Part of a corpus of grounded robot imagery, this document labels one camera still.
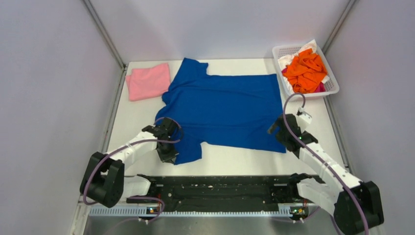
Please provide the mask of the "left metal corner post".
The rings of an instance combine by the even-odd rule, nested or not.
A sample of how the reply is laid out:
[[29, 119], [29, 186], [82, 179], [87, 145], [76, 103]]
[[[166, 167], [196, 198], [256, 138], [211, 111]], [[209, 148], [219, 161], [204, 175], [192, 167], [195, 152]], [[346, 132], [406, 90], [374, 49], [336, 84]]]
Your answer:
[[104, 41], [106, 47], [110, 51], [110, 54], [115, 59], [117, 65], [123, 70], [125, 68], [125, 63], [123, 62], [120, 53], [116, 49], [116, 46], [109, 35], [104, 23], [102, 22], [98, 12], [96, 11], [91, 0], [81, 0], [85, 6], [88, 14], [90, 15], [95, 27], [97, 28], [102, 40]]

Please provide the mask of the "orange t-shirt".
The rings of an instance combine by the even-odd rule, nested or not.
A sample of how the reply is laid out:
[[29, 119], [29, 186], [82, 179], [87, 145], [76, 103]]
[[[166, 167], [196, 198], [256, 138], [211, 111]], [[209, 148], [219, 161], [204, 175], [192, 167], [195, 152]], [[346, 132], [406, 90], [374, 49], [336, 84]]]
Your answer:
[[282, 75], [293, 92], [309, 94], [321, 91], [328, 72], [320, 55], [309, 48], [294, 56], [291, 64], [282, 70]]

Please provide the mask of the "white plastic laundry basket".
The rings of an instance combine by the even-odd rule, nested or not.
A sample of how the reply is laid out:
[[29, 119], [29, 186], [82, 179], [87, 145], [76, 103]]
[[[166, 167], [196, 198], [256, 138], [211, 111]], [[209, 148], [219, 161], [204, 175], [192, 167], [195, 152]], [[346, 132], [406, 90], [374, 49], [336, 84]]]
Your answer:
[[[302, 46], [303, 44], [293, 44], [293, 46], [297, 46], [297, 45]], [[321, 56], [321, 58], [322, 58], [322, 61], [323, 61], [324, 65], [327, 69], [327, 72], [328, 72], [328, 75], [323, 80], [325, 92], [305, 94], [305, 97], [307, 99], [323, 98], [323, 97], [328, 96], [330, 94], [336, 94], [340, 90], [339, 84], [338, 84], [338, 82], [337, 82], [337, 80], [336, 80], [336, 78], [335, 78], [335, 76], [334, 76], [334, 74], [333, 74], [333, 72], [332, 72], [332, 70], [329, 66], [329, 63], [328, 63], [328, 61], [326, 60], [326, 58], [324, 56], [324, 54]], [[278, 64], [277, 64], [277, 61], [276, 61], [275, 58], [274, 58], [274, 65], [276, 67], [278, 82], [280, 84], [280, 87], [282, 88], [282, 92], [283, 92], [284, 96], [288, 97], [288, 96], [292, 95], [294, 93], [293, 89], [292, 89], [291, 85], [289, 84], [287, 78], [285, 78], [282, 75], [281, 71], [279, 70], [279, 67], [278, 67]]]

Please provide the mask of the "aluminium frame rail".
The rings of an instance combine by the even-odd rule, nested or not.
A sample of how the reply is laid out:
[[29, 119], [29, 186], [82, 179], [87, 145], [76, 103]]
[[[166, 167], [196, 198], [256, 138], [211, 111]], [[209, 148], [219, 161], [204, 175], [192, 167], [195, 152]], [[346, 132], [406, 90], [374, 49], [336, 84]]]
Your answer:
[[284, 203], [278, 211], [260, 211], [260, 212], [165, 212], [165, 203], [155, 197], [134, 196], [131, 198], [122, 198], [113, 207], [107, 208], [101, 204], [92, 206], [91, 214], [93, 215], [112, 215], [112, 216], [137, 216], [140, 218], [151, 218], [160, 214], [169, 217], [186, 217], [186, 216], [207, 216], [207, 217], [247, 217], [247, 216], [271, 216], [271, 217], [289, 217], [293, 220], [305, 219], [311, 216], [310, 208], [316, 206], [313, 202], [305, 201], [303, 205], [299, 203]]

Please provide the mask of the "folded pink t-shirt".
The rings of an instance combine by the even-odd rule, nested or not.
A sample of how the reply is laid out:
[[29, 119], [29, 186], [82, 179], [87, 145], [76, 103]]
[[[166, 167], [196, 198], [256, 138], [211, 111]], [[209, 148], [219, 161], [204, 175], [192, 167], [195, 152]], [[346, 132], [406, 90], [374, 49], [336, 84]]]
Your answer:
[[167, 63], [151, 68], [132, 69], [131, 74], [125, 77], [129, 101], [161, 96], [168, 91], [170, 79], [170, 69]]

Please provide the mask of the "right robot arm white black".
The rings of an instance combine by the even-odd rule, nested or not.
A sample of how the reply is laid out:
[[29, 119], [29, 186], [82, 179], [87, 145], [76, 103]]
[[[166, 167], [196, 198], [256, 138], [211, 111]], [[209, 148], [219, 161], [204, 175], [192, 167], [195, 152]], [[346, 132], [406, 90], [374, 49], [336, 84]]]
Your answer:
[[282, 114], [269, 128], [276, 140], [311, 167], [322, 182], [306, 173], [294, 173], [287, 184], [287, 196], [294, 202], [313, 202], [329, 213], [345, 235], [356, 235], [384, 223], [379, 187], [352, 175], [325, 152], [305, 128], [311, 123], [306, 112]]

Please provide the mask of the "magenta garment in basket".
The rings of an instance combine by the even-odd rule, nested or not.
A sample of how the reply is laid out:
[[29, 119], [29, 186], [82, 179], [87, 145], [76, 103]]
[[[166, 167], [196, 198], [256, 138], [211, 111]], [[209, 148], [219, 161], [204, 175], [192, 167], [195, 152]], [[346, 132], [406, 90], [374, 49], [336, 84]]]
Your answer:
[[323, 80], [327, 76], [326, 71], [313, 69], [301, 69], [289, 71], [287, 68], [282, 71], [295, 93], [310, 94], [325, 92]]

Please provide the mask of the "metal corner post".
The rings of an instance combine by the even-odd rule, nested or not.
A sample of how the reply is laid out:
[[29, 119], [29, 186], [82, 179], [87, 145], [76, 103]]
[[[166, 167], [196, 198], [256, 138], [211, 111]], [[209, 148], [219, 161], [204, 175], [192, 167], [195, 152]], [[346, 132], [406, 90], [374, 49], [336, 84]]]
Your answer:
[[91, 0], [81, 0], [85, 6], [88, 14], [90, 15], [95, 27], [97, 28], [102, 40], [104, 41], [106, 47], [110, 51], [110, 54], [115, 59], [117, 65], [123, 70], [125, 68], [125, 63], [123, 62], [120, 53], [116, 49], [116, 46], [109, 35], [104, 23], [102, 22], [98, 12], [96, 11]]
[[353, 10], [354, 6], [358, 2], [359, 2], [359, 0], [349, 0], [347, 2], [347, 5], [346, 5], [345, 9], [341, 13], [341, 15], [340, 15], [339, 19], [337, 20], [334, 28], [332, 29], [331, 33], [329, 34], [328, 39], [326, 40], [324, 46], [322, 47], [322, 52], [323, 53], [326, 53], [329, 50], [331, 44], [333, 43], [334, 39], [336, 38], [336, 36], [337, 36], [338, 32], [340, 31], [341, 27], [343, 26], [344, 22], [346, 21], [346, 19], [350, 15], [351, 11]]

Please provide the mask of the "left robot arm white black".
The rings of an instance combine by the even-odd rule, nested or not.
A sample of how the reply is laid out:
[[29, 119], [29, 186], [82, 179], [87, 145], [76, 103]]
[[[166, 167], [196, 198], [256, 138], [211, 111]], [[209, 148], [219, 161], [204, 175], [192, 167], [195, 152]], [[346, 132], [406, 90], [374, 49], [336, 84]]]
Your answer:
[[162, 117], [119, 148], [93, 153], [80, 185], [83, 203], [111, 208], [120, 199], [134, 196], [144, 202], [154, 201], [157, 189], [150, 180], [138, 175], [127, 180], [125, 172], [150, 152], [156, 152], [161, 162], [174, 164], [179, 155], [174, 145], [183, 137], [183, 128], [175, 120]]

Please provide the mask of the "white t-shirt in basket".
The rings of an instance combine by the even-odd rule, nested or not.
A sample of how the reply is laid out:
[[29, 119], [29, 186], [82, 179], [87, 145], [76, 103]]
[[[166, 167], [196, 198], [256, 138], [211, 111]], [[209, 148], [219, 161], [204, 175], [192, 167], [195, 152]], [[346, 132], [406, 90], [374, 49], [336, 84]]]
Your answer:
[[282, 71], [287, 68], [288, 65], [292, 64], [294, 58], [299, 54], [308, 49], [312, 50], [312, 53], [316, 53], [322, 56], [321, 49], [317, 45], [316, 40], [312, 40], [302, 46], [277, 46], [273, 49], [273, 56], [277, 61], [279, 70]]

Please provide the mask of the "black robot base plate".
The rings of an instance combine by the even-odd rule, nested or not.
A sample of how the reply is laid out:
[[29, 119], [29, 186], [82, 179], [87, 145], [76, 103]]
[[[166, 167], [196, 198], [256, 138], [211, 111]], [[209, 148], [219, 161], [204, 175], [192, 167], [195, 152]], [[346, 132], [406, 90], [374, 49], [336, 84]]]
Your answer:
[[283, 176], [148, 176], [147, 197], [161, 199], [165, 212], [276, 212], [284, 203], [304, 204], [296, 184], [316, 175]]

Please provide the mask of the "right metal corner post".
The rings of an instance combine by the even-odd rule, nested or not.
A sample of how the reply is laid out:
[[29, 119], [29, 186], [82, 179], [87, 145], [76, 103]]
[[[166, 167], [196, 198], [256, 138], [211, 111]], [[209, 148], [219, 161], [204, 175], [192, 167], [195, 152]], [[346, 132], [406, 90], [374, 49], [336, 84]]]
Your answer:
[[354, 6], [358, 2], [359, 2], [359, 0], [349, 0], [347, 2], [347, 5], [346, 5], [345, 9], [341, 13], [341, 15], [340, 15], [339, 19], [337, 20], [334, 28], [332, 29], [331, 33], [329, 34], [328, 39], [326, 40], [324, 46], [322, 47], [322, 52], [323, 53], [326, 53], [329, 50], [331, 44], [333, 43], [334, 39], [336, 38], [336, 36], [337, 36], [338, 32], [340, 31], [341, 27], [343, 26], [344, 22], [346, 21], [346, 19], [350, 15], [351, 11], [353, 10]]

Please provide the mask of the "blue panda print t-shirt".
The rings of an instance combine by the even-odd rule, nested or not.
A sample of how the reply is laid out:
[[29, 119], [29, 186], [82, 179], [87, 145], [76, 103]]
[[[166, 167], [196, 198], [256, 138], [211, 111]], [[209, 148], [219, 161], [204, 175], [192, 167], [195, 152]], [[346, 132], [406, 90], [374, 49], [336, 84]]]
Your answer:
[[157, 118], [183, 129], [176, 164], [201, 159], [201, 144], [285, 153], [268, 129], [282, 113], [276, 74], [209, 75], [208, 63], [183, 59]]

